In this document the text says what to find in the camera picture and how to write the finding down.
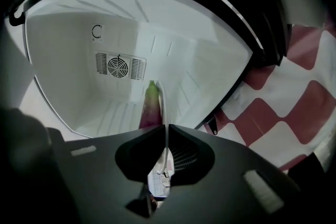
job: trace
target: purple vegetable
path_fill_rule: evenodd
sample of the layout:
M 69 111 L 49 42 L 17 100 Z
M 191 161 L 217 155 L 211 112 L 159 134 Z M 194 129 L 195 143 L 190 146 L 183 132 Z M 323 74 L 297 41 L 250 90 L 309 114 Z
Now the purple vegetable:
M 143 104 L 139 129 L 153 125 L 161 125 L 162 117 L 159 103 L 159 91 L 153 80 L 145 93 L 145 102 Z

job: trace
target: purple and green toy eggplant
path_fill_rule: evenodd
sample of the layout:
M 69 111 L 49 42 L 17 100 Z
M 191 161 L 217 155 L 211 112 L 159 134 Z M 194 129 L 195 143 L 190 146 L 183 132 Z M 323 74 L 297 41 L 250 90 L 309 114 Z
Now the purple and green toy eggplant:
M 159 91 L 153 80 L 145 93 L 145 102 L 143 104 L 139 129 L 153 125 L 161 125 L 162 117 L 159 103 Z

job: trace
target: red and white checkered cloth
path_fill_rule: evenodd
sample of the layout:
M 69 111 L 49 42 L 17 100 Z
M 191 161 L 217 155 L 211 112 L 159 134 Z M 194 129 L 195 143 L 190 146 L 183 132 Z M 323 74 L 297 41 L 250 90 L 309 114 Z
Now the red and white checkered cloth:
M 215 114 L 217 136 L 287 170 L 332 132 L 335 108 L 336 28 L 330 19 L 322 29 L 294 25 L 281 65 L 251 70 Z

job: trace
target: vent slot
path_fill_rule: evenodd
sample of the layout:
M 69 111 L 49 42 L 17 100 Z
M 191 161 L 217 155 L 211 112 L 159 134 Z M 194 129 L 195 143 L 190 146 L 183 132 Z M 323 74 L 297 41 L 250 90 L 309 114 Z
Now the vent slot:
M 106 54 L 96 53 L 96 67 L 98 73 L 107 75 Z
M 142 80 L 144 70 L 145 61 L 133 58 L 131 63 L 131 79 Z
M 116 78 L 123 78 L 128 73 L 127 63 L 119 58 L 119 56 L 109 60 L 108 69 L 111 75 Z

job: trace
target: circular vent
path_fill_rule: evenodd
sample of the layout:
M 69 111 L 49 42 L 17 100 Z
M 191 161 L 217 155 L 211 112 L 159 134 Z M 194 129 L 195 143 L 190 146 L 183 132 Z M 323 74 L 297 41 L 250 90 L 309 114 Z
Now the circular vent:
M 124 60 L 120 59 L 119 57 L 112 58 L 107 64 L 107 67 L 111 75 L 115 76 L 116 78 L 125 77 L 128 72 L 127 64 L 125 63 Z

